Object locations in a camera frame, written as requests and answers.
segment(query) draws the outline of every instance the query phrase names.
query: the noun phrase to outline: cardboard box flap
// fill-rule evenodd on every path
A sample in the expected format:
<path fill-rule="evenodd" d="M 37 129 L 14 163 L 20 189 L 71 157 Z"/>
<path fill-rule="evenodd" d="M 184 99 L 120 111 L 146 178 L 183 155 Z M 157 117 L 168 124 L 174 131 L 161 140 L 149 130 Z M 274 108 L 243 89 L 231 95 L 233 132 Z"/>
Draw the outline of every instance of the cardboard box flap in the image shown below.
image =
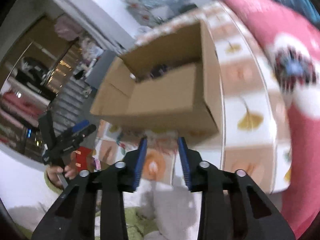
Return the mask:
<path fill-rule="evenodd" d="M 187 109 L 192 111 L 196 93 L 197 68 L 202 71 L 201 66 L 189 63 L 169 71 L 165 78 L 136 84 L 127 113 L 136 115 L 172 113 Z"/>
<path fill-rule="evenodd" d="M 202 55 L 199 33 L 200 23 L 186 26 L 123 54 L 120 58 L 137 77 L 149 73 L 154 66 L 160 64 L 191 62 Z"/>
<path fill-rule="evenodd" d="M 99 87 L 90 113 L 95 115 L 125 114 L 134 85 L 135 81 L 130 77 L 130 71 L 120 58 L 116 58 Z"/>
<path fill-rule="evenodd" d="M 120 58 L 116 58 L 111 66 L 107 74 L 108 82 L 130 97 L 135 86 L 135 81 L 130 77 L 131 72 Z"/>
<path fill-rule="evenodd" d="M 220 65 L 216 56 L 216 47 L 205 22 L 201 22 L 201 41 L 204 73 L 204 101 L 206 102 L 219 131 L 222 131 Z"/>

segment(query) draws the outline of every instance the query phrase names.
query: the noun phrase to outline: pink cushion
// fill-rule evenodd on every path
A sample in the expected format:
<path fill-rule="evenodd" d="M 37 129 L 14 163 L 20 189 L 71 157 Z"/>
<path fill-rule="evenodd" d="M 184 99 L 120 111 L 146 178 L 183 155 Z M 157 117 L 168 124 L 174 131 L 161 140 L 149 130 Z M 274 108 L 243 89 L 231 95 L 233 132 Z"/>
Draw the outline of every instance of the pink cushion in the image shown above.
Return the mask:
<path fill-rule="evenodd" d="M 287 33 L 308 49 L 311 57 L 320 60 L 320 32 L 295 11 L 272 0 L 224 0 L 247 25 L 260 46 L 273 44 L 277 35 Z"/>
<path fill-rule="evenodd" d="M 3 98 L 8 102 L 16 106 L 18 109 L 23 111 L 25 114 L 38 119 L 39 115 L 43 113 L 42 110 L 37 108 L 32 103 L 28 102 L 27 98 L 20 97 L 18 98 L 13 92 L 5 92 Z"/>

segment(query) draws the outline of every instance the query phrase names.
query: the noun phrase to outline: green cloth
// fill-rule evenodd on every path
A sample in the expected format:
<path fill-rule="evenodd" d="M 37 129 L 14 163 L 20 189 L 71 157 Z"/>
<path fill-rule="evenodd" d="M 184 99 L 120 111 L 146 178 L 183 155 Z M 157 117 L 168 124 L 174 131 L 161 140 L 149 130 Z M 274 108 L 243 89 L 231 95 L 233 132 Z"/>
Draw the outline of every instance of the green cloth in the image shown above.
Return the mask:
<path fill-rule="evenodd" d="M 55 187 L 48 178 L 47 172 L 44 173 L 44 180 L 47 186 L 57 194 L 61 194 L 62 190 Z M 143 240 L 144 236 L 157 231 L 157 225 L 154 220 L 148 220 L 138 215 L 138 207 L 129 207 L 124 209 L 125 222 L 127 224 L 129 240 Z M 100 216 L 100 211 L 96 213 L 96 217 Z M 28 238 L 31 238 L 32 232 L 21 226 L 18 226 L 21 232 Z"/>

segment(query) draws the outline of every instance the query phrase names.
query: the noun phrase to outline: finger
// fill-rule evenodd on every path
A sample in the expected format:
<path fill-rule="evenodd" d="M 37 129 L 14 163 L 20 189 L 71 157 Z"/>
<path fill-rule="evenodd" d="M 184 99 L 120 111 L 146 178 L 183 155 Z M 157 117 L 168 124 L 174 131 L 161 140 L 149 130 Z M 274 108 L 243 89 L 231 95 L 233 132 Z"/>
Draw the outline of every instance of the finger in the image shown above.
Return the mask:
<path fill-rule="evenodd" d="M 61 183 L 61 181 L 58 179 L 57 181 L 54 182 L 54 185 L 55 185 L 56 187 L 61 187 L 61 186 L 62 186 L 62 183 Z"/>
<path fill-rule="evenodd" d="M 65 172 L 68 172 L 68 171 L 71 171 L 71 170 L 72 170 L 72 167 L 70 167 L 69 165 L 65 166 L 65 168 L 64 168 Z"/>
<path fill-rule="evenodd" d="M 64 176 L 69 179 L 74 179 L 76 177 L 76 175 L 77 175 L 76 171 L 71 170 L 71 171 L 68 171 Z"/>
<path fill-rule="evenodd" d="M 59 166 L 51 166 L 47 169 L 48 173 L 63 173 L 63 169 Z"/>
<path fill-rule="evenodd" d="M 70 160 L 74 160 L 76 158 L 76 152 L 72 152 L 70 155 Z"/>

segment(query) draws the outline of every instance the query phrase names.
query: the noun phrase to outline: ginkgo leaf pattern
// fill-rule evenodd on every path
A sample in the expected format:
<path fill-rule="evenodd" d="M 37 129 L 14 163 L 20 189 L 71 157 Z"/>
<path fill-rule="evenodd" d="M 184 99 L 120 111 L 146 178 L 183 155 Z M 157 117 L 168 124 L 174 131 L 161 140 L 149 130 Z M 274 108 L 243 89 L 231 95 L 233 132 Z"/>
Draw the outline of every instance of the ginkgo leaf pattern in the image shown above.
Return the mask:
<path fill-rule="evenodd" d="M 114 133 L 119 129 L 119 127 L 117 125 L 111 125 L 111 127 L 109 128 L 109 132 Z"/>
<path fill-rule="evenodd" d="M 287 182 L 290 182 L 290 180 L 291 180 L 291 167 L 290 167 L 290 169 L 287 171 L 287 173 L 285 174 L 284 180 L 287 181 Z"/>
<path fill-rule="evenodd" d="M 277 81 L 277 77 L 276 77 L 276 74 L 271 71 L 271 78 L 274 80 L 274 81 Z"/>
<path fill-rule="evenodd" d="M 246 131 L 252 131 L 257 128 L 262 124 L 263 122 L 263 115 L 260 113 L 255 113 L 255 112 L 250 112 L 247 103 L 244 101 L 243 98 L 241 98 L 245 109 L 246 109 L 246 114 L 244 117 L 238 122 L 238 129 L 239 130 L 246 130 Z"/>
<path fill-rule="evenodd" d="M 242 47 L 241 47 L 241 45 L 239 43 L 232 44 L 231 42 L 229 42 L 229 46 L 226 49 L 226 53 L 227 54 L 232 54 L 232 53 L 240 51 L 241 49 L 242 49 Z"/>

